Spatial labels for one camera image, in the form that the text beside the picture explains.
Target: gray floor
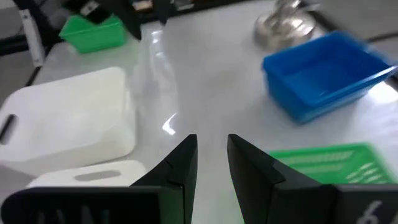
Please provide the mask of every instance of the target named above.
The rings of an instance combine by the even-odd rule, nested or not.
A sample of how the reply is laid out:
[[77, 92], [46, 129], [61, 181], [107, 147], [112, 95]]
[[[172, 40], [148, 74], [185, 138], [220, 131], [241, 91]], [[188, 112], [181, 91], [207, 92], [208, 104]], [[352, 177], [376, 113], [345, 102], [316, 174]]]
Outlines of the gray floor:
[[[312, 0], [322, 3], [320, 11], [329, 20], [362, 39], [398, 32], [397, 0]], [[374, 43], [393, 60], [398, 60], [398, 38]]]
[[[0, 39], [16, 35], [21, 25], [16, 8], [0, 10]], [[12, 92], [24, 87], [33, 70], [28, 51], [0, 56], [0, 106]]]
[[11, 93], [25, 86], [33, 70], [29, 52], [0, 57], [0, 105]]

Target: green basket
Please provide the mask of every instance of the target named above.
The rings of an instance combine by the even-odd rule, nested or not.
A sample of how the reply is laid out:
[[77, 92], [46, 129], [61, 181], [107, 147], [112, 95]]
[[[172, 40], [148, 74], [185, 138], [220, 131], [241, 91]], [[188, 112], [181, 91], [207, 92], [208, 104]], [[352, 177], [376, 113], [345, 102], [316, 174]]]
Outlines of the green basket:
[[368, 144], [274, 151], [270, 155], [323, 184], [395, 183]]
[[123, 24], [114, 16], [99, 25], [81, 16], [71, 16], [61, 30], [60, 37], [80, 53], [96, 52], [126, 43]]

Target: handle cutout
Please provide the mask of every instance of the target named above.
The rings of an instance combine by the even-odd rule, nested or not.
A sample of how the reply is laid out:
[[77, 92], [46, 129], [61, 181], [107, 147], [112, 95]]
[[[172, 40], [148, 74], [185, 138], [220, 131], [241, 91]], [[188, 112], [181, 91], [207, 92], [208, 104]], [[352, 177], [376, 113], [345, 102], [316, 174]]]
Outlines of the handle cutout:
[[17, 124], [17, 116], [14, 114], [8, 115], [7, 120], [2, 126], [0, 132], [0, 144], [2, 145], [8, 144], [11, 138], [11, 134], [15, 130], [16, 124]]
[[106, 170], [100, 172], [93, 172], [90, 174], [82, 174], [75, 177], [77, 181], [92, 181], [92, 180], [102, 180], [112, 177], [119, 177], [122, 173], [117, 170]]

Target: blue container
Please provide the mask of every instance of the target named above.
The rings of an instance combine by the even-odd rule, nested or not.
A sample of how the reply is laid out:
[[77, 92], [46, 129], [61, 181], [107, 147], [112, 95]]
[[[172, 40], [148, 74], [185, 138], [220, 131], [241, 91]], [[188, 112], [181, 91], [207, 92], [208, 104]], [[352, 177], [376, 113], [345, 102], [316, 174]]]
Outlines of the blue container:
[[358, 99], [396, 70], [341, 32], [270, 55], [263, 68], [270, 95], [298, 123]]

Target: white table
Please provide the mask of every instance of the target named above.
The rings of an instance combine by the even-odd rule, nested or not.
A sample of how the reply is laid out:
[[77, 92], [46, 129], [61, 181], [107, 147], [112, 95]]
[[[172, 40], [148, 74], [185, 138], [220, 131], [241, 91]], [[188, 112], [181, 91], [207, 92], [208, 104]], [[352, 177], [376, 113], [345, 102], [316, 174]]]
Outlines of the white table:
[[229, 174], [229, 133], [265, 151], [369, 141], [398, 170], [398, 94], [385, 83], [303, 126], [269, 98], [261, 71], [267, 53], [254, 44], [252, 28], [273, 5], [244, 2], [172, 18], [164, 28], [146, 24], [140, 43], [129, 39], [124, 47], [94, 54], [79, 55], [61, 43], [35, 84], [111, 66], [125, 69], [138, 106], [138, 133], [135, 150], [123, 159], [149, 170], [188, 134], [198, 134], [194, 224], [243, 223]]

